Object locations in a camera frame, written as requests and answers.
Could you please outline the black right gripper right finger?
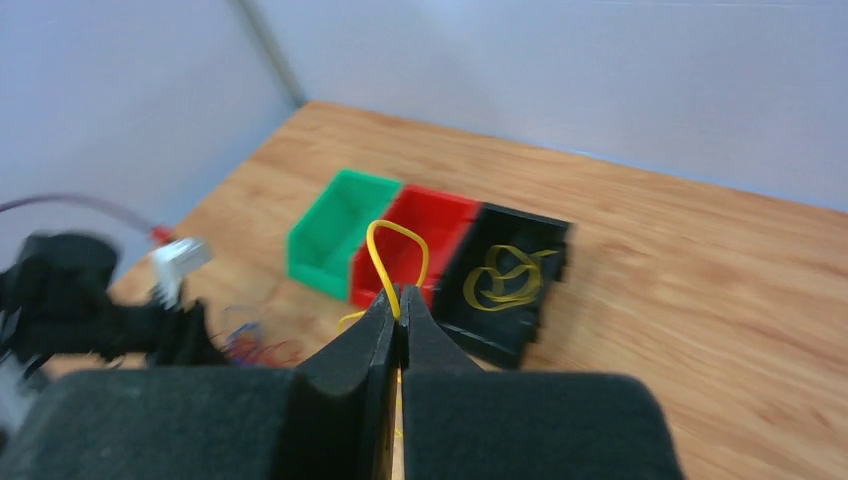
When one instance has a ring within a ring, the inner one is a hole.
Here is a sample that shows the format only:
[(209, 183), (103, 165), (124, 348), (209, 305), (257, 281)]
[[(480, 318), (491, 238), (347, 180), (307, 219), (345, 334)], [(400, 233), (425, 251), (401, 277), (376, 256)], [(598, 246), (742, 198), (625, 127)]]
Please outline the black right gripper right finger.
[(640, 380), (606, 372), (487, 371), (401, 296), (409, 479), (681, 479), (664, 412)]

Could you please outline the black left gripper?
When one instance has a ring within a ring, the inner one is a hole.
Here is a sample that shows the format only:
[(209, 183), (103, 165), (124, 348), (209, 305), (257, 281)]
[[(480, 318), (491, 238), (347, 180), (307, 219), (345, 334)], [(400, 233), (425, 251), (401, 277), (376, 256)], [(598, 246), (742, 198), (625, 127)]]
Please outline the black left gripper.
[(153, 296), (120, 304), (108, 288), (119, 255), (82, 233), (32, 234), (1, 274), (1, 356), (35, 371), (55, 355), (110, 362), (143, 354), (150, 366), (221, 366), (202, 301), (166, 309)]

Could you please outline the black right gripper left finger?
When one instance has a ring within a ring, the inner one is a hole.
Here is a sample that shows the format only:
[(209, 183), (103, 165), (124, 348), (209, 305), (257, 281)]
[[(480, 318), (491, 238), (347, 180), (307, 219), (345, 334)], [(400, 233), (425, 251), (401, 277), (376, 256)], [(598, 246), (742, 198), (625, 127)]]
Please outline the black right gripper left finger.
[(37, 397), (5, 479), (373, 479), (397, 361), (384, 303), (293, 368), (84, 370)]

